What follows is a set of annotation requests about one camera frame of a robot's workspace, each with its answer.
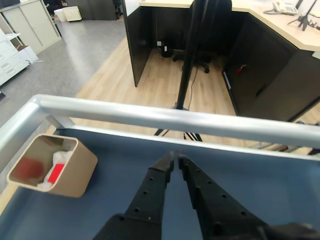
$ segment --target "cubicle wall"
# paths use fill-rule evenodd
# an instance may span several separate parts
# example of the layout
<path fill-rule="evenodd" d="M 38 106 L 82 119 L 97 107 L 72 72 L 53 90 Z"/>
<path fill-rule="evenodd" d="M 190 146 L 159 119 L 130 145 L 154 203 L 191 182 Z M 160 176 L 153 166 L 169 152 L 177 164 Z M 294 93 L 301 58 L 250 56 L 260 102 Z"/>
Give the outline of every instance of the cubicle wall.
<path fill-rule="evenodd" d="M 117 20 L 113 0 L 66 0 L 69 7 L 77 6 L 84 20 Z"/>
<path fill-rule="evenodd" d="M 148 7 L 140 7 L 139 2 L 139 0 L 122 0 L 125 31 L 136 87 L 149 58 L 153 42 L 151 10 Z"/>

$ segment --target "tan container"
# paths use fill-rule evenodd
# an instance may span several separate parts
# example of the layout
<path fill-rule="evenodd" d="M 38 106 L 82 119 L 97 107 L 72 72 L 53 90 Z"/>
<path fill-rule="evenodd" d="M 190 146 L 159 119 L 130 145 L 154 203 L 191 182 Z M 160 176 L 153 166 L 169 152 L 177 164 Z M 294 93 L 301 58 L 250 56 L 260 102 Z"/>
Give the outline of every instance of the tan container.
<path fill-rule="evenodd" d="M 37 187 L 53 166 L 58 151 L 73 151 L 50 189 Z M 97 157 L 74 137 L 40 134 L 24 151 L 7 178 L 9 183 L 50 194 L 81 197 L 97 165 Z"/>

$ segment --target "cabinet drawer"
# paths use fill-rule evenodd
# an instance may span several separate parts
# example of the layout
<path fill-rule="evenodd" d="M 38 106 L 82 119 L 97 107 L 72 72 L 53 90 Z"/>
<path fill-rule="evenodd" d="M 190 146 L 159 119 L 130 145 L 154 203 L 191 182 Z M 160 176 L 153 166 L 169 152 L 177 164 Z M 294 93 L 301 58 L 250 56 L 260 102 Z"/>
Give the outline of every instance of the cabinet drawer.
<path fill-rule="evenodd" d="M 21 63 L 24 63 L 24 62 L 25 62 L 25 60 L 22 57 L 20 57 L 20 55 L 18 53 L 15 54 L 11 58 L 9 58 L 6 61 L 3 61 L 0 64 L 0 75 L 10 71 L 15 66 L 17 66 L 17 65 L 19 65 Z"/>
<path fill-rule="evenodd" d="M 25 69 L 28 66 L 26 61 L 21 62 L 20 64 L 14 66 L 9 71 L 0 75 L 0 86 L 12 78 L 14 75 L 19 73 L 21 70 Z"/>
<path fill-rule="evenodd" d="M 15 55 L 18 51 L 10 41 L 0 43 L 0 64 Z"/>
<path fill-rule="evenodd" d="M 2 54 L 5 51 L 11 50 L 13 52 L 17 52 L 15 46 L 9 41 L 3 41 L 0 43 L 0 54 Z"/>

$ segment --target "red tag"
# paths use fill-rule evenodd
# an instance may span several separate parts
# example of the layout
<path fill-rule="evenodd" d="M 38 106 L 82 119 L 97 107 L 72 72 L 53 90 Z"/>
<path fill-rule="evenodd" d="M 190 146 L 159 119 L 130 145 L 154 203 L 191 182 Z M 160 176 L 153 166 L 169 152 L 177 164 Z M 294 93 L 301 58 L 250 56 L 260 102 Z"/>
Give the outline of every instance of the red tag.
<path fill-rule="evenodd" d="M 57 178 L 59 177 L 59 175 L 60 175 L 62 169 L 64 168 L 64 166 L 65 166 L 65 165 L 64 165 L 64 164 L 61 164 L 61 163 L 57 163 L 57 164 L 54 166 L 54 169 L 53 169 L 53 171 L 52 171 L 52 173 L 51 173 L 51 175 L 50 175 L 50 177 L 49 177 L 49 179 L 48 179 L 48 182 L 49 182 L 49 183 L 54 184 L 54 183 L 56 182 L 56 180 L 57 180 Z"/>

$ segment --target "silver metal rail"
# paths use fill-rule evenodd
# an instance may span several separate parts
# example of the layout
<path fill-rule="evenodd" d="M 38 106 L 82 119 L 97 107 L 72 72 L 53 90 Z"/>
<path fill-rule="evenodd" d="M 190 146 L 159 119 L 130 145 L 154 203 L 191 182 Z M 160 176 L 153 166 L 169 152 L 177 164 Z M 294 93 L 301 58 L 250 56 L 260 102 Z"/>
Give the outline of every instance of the silver metal rail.
<path fill-rule="evenodd" d="M 320 148 L 320 127 L 318 126 L 62 96 L 35 95 L 0 128 L 0 171 L 44 119 L 57 129 L 74 128 L 75 124 L 69 117 Z"/>

